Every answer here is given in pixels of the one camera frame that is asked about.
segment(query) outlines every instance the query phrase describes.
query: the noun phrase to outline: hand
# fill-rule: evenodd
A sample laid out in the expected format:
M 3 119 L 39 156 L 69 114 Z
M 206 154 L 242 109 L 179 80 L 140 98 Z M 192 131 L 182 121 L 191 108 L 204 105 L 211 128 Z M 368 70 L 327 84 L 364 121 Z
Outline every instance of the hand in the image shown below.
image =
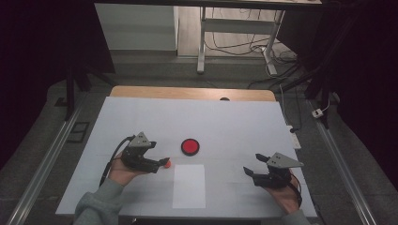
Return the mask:
M 126 167 L 122 160 L 120 159 L 122 153 L 117 154 L 112 162 L 111 170 L 109 171 L 108 178 L 116 181 L 122 186 L 126 186 L 134 177 L 142 174 L 147 174 L 147 172 L 137 172 L 132 171 Z
M 299 181 L 293 175 L 290 183 L 292 183 L 296 188 L 299 186 Z M 264 189 L 268 191 L 268 193 L 274 198 L 275 202 L 286 214 L 291 214 L 299 210 L 298 197 L 292 188 L 286 186 L 275 189 L 264 187 Z

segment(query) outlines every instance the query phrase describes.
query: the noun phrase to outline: white paper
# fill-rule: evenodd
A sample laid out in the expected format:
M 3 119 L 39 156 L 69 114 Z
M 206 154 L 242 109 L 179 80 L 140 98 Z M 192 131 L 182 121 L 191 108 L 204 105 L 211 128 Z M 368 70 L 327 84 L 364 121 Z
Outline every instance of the white paper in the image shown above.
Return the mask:
M 176 165 L 173 208 L 206 208 L 204 165 Z

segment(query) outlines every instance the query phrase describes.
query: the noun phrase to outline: white tabletop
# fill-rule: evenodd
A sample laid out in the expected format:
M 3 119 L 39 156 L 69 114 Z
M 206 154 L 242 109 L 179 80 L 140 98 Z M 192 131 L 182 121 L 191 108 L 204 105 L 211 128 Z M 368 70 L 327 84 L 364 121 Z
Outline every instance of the white tabletop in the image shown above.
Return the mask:
M 141 131 L 157 142 L 145 157 L 169 157 L 172 167 L 138 176 L 127 185 L 120 215 L 278 218 L 283 214 L 272 197 L 255 187 L 243 171 L 245 166 L 268 172 L 266 164 L 255 159 L 256 153 L 271 157 L 280 152 L 297 159 L 278 102 L 134 97 L 106 98 L 56 214 L 74 214 L 80 198 L 98 189 L 117 145 Z M 180 150 L 188 138 L 200 143 L 199 153 L 193 157 Z M 302 186 L 304 214 L 316 217 L 301 169 L 293 172 Z

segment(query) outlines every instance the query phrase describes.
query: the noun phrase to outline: wall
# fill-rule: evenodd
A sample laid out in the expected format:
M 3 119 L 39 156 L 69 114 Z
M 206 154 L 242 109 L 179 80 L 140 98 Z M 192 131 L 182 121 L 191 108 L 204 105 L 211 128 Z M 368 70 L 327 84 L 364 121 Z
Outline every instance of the wall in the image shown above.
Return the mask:
M 96 4 L 110 50 L 175 51 L 178 8 Z

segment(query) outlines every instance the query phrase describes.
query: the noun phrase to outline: person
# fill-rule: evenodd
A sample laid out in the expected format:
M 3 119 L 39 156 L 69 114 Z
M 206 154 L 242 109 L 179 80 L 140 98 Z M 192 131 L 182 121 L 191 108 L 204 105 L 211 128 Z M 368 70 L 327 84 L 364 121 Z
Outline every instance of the person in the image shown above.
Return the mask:
M 85 193 L 79 200 L 75 209 L 74 225 L 118 224 L 118 214 L 122 208 L 121 194 L 124 186 L 134 177 L 145 174 L 145 172 L 135 172 L 127 168 L 118 159 L 120 155 L 117 155 L 116 159 L 113 160 L 108 177 L 99 189 L 95 193 Z M 292 178 L 291 183 L 295 187 L 299 185 L 296 178 Z M 296 193 L 290 187 L 265 188 L 265 190 L 286 213 L 282 217 L 283 224 L 310 225 L 302 210 L 299 209 Z

